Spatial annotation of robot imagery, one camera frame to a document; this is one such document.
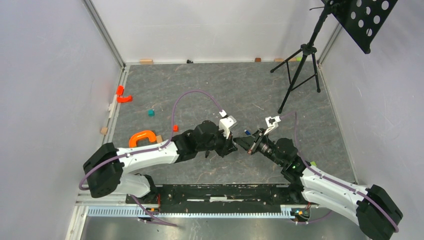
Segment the black music stand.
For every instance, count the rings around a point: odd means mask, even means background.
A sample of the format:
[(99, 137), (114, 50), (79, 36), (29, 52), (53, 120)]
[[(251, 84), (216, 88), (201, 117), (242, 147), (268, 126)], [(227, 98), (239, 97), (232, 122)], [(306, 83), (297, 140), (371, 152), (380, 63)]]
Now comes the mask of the black music stand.
[[(289, 87), (277, 112), (279, 114), (283, 112), (283, 108), (293, 90), (311, 79), (315, 80), (316, 91), (318, 93), (321, 92), (318, 68), (327, 57), (341, 31), (348, 33), (364, 54), (370, 54), (372, 41), (397, 2), (397, 0), (324, 0), (322, 12), (309, 41), (302, 44), (296, 52), (270, 70), (271, 73), (274, 73), (284, 65), (287, 68)], [(324, 22), (330, 15), (334, 16), (338, 24), (330, 35), (321, 55), (317, 58), (315, 41)], [(302, 57), (301, 61), (296, 61), (296, 57)], [(296, 84), (308, 57), (312, 59), (313, 74)]]

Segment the red block upright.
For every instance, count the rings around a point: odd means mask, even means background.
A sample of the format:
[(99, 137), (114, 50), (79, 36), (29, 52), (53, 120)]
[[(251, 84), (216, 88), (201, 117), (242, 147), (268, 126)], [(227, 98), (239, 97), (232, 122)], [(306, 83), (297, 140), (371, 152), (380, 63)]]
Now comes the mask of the red block upright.
[(122, 96), (123, 94), (124, 94), (124, 86), (122, 86), (122, 85), (119, 85), (118, 87), (117, 87), (117, 89), (116, 89), (116, 95), (117, 96)]

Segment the small teal cube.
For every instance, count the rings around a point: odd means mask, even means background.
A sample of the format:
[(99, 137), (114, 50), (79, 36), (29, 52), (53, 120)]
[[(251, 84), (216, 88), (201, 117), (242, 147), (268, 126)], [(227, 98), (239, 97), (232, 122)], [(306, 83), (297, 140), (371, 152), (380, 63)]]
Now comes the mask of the small teal cube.
[(155, 111), (153, 109), (149, 109), (147, 113), (149, 117), (155, 116)]

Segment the small wooden block left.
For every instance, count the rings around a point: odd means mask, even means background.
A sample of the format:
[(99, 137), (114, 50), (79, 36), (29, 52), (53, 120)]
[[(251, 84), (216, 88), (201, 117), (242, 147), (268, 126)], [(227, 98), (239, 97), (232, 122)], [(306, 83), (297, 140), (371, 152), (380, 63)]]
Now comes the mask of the small wooden block left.
[(100, 129), (100, 133), (102, 134), (102, 135), (107, 135), (108, 134), (108, 130), (109, 130), (109, 128), (108, 127), (102, 127), (101, 129)]

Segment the wooden block near arch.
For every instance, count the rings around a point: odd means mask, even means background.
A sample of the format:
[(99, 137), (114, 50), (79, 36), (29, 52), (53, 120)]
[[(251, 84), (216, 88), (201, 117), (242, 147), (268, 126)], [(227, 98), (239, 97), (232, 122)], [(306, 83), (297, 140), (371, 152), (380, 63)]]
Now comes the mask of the wooden block near arch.
[(162, 136), (161, 136), (161, 135), (157, 135), (157, 136), (156, 136), (156, 142), (157, 142), (158, 144), (163, 142), (163, 138), (162, 138)]

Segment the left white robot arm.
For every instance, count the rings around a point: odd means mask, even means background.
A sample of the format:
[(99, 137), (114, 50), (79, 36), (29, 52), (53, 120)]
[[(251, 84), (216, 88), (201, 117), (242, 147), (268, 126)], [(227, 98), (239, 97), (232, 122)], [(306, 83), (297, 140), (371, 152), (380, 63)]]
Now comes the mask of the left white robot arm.
[(237, 150), (231, 132), (236, 125), (237, 121), (229, 116), (218, 124), (205, 120), (194, 129), (150, 146), (116, 148), (112, 142), (105, 143), (83, 164), (86, 176), (82, 182), (88, 185), (85, 190), (95, 199), (118, 193), (151, 204), (157, 198), (152, 177), (134, 171), (188, 161), (201, 152), (208, 156), (214, 151), (224, 157)]

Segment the orange U-shaped block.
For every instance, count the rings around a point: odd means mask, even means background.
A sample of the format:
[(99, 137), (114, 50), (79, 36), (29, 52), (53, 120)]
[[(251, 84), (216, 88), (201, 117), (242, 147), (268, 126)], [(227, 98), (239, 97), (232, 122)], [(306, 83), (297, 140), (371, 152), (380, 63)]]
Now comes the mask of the orange U-shaped block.
[(130, 148), (135, 148), (137, 147), (137, 143), (144, 139), (148, 139), (150, 143), (154, 143), (157, 141), (157, 136), (151, 130), (143, 130), (133, 134), (128, 141), (128, 145)]

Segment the wooden block at wall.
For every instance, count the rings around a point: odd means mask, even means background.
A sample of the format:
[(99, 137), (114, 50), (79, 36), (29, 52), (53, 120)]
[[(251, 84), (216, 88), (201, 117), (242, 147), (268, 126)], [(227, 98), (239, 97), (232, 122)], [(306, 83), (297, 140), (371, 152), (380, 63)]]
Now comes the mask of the wooden block at wall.
[(139, 63), (141, 65), (152, 65), (154, 63), (154, 61), (152, 59), (140, 59)]

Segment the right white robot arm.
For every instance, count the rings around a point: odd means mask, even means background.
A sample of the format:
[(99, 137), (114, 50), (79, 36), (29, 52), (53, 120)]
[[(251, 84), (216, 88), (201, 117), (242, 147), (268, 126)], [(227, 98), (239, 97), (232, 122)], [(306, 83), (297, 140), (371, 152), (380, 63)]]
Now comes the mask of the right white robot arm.
[(249, 155), (262, 154), (281, 167), (281, 174), (292, 184), (289, 199), (325, 207), (351, 220), (371, 240), (389, 240), (399, 232), (403, 213), (381, 186), (358, 185), (324, 172), (301, 158), (292, 139), (272, 141), (264, 130), (234, 138)]

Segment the red L-shaped block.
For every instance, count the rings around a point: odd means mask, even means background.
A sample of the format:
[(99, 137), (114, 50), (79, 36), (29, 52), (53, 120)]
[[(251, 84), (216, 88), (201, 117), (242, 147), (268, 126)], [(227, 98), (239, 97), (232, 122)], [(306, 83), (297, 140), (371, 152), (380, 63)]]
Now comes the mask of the red L-shaped block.
[(133, 96), (132, 95), (128, 95), (128, 96), (122, 96), (119, 95), (116, 97), (116, 101), (118, 103), (128, 103), (128, 102), (132, 102), (133, 101)]

